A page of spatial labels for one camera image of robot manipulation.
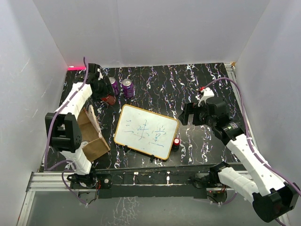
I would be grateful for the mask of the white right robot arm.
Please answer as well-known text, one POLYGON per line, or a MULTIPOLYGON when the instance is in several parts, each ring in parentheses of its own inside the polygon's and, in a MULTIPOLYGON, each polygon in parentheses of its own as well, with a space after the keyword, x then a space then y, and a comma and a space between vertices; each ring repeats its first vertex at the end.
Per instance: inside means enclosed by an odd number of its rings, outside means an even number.
POLYGON ((299 188, 295 183, 273 172, 259 159, 259 152, 245 135, 241 124, 229 117, 227 106, 220 97, 210 97, 199 104, 187 103, 178 117, 182 125, 188 124, 193 115, 193 125, 207 125, 214 135, 231 150, 251 176, 250 179, 236 172, 228 163, 222 162, 210 168, 204 177, 194 176, 195 185, 210 183, 216 187, 229 186, 248 200, 256 214, 264 222, 271 222, 293 210, 298 201, 299 188))

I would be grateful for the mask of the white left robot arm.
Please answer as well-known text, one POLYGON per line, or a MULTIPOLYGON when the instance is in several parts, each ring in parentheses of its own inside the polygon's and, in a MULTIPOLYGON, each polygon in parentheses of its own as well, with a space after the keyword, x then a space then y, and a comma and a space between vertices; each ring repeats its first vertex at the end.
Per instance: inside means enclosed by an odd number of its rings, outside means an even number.
POLYGON ((70 182, 92 188, 97 176, 92 162, 109 152, 102 136, 93 106, 85 108, 87 100, 103 101, 113 97, 109 77, 102 75, 98 64, 89 63, 86 73, 77 76, 66 99, 53 113, 45 116, 47 148, 59 152, 71 165, 70 182))

